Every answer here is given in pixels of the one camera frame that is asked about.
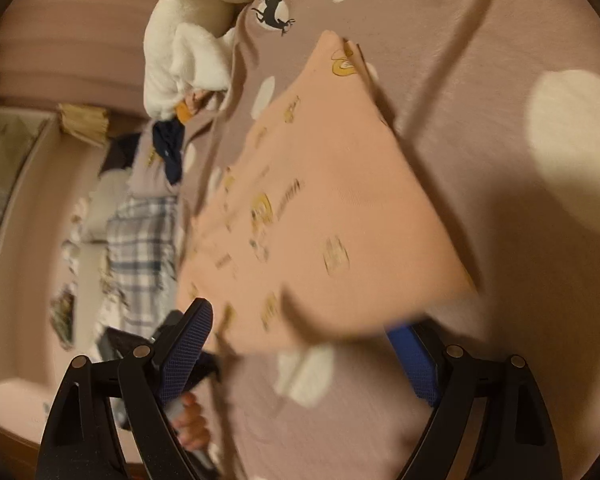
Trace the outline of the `person's left hand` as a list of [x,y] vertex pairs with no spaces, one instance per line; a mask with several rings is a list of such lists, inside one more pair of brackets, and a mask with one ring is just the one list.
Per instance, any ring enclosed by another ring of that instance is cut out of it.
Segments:
[[207,419],[202,414],[202,408],[196,396],[191,392],[180,396],[182,409],[171,422],[181,446],[189,452],[203,451],[208,448],[211,434]]

